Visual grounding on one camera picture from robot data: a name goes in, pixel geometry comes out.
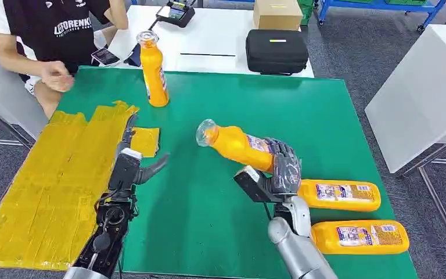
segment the juice bottle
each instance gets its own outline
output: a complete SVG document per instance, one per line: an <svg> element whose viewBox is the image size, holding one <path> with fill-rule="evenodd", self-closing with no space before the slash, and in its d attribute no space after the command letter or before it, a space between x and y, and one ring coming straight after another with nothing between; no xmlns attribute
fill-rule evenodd
<svg viewBox="0 0 446 279"><path fill-rule="evenodd" d="M311 235L324 254L397 254L409 248L406 230L392 220L321 222L312 226Z"/></svg>
<svg viewBox="0 0 446 279"><path fill-rule="evenodd" d="M196 141L227 159L272 173L273 153L266 140L247 135L239 127L220 127L206 119L197 128ZM368 182L304 179L297 194L311 208L370 212L380 206L379 189Z"/></svg>
<svg viewBox="0 0 446 279"><path fill-rule="evenodd" d="M370 212L380 206L379 189L369 182L302 179L297 194L313 208Z"/></svg>
<svg viewBox="0 0 446 279"><path fill-rule="evenodd" d="M196 131L199 146L211 146L230 160L261 171L272 171L272 151L268 143L245 134L236 126L220 127L212 119L203 121Z"/></svg>
<svg viewBox="0 0 446 279"><path fill-rule="evenodd" d="M168 104L168 91L165 74L161 68L163 55L156 46L158 36L153 31L143 31L137 36L141 45L140 60L143 66L148 102L155 107Z"/></svg>

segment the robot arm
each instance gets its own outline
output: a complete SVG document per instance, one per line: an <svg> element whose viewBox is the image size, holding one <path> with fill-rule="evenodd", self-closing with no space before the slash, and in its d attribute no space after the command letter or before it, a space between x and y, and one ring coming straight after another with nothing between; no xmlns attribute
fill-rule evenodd
<svg viewBox="0 0 446 279"><path fill-rule="evenodd" d="M274 217L269 221L268 236L292 279L337 279L310 238L310 213L306 202L299 196L292 196L285 200L283 206L289 209L293 228L283 217Z"/></svg>
<svg viewBox="0 0 446 279"><path fill-rule="evenodd" d="M308 205L296 195L300 185L300 161L286 144L275 139L267 140L274 151L274 175L267 178L251 166L245 166L233 179L252 201L275 204L268 236L292 279L337 279L310 237Z"/></svg>
<svg viewBox="0 0 446 279"><path fill-rule="evenodd" d="M155 164L140 167L142 156L130 148L136 115L127 121L117 145L108 192L95 202L97 229L83 247L64 279L108 279L115 271L128 223L138 215L135 186L153 177L167 163L164 155Z"/></svg>

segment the cardboard box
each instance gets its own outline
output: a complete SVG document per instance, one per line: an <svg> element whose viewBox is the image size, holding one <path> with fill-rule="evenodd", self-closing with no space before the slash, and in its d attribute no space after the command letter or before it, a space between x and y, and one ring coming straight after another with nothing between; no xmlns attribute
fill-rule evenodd
<svg viewBox="0 0 446 279"><path fill-rule="evenodd" d="M298 30L302 16L297 0L256 0L254 3L257 29Z"/></svg>

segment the white shorts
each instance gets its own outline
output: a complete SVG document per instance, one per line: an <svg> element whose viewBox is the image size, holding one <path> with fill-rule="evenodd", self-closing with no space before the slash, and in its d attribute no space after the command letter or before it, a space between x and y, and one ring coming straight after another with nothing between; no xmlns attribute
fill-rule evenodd
<svg viewBox="0 0 446 279"><path fill-rule="evenodd" d="M96 48L101 49L104 48L107 45L107 39L105 39L105 36L103 35L103 32L101 30L93 32L93 43L95 44ZM30 78L25 81L24 87L31 95L35 95L35 85L37 82L40 81L40 77L37 76L29 76Z"/></svg>

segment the green tabletop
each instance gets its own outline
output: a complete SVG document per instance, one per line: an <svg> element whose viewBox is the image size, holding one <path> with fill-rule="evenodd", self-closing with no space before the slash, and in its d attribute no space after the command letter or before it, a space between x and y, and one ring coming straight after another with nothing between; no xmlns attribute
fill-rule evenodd
<svg viewBox="0 0 446 279"><path fill-rule="evenodd" d="M137 189L140 214L125 240L125 271L289 278L267 238L262 204L232 179L242 165L197 145L197 126L207 118L287 142L302 158L303 178L379 187L379 210L311 209L313 223L395 218L343 80L179 72L166 78L170 103L153 108L140 70L81 69L58 107L88 119L98 105L135 105L137 126L160 128L158 156L171 154L166 169ZM416 278L408 252L326 258L339 278Z"/></svg>

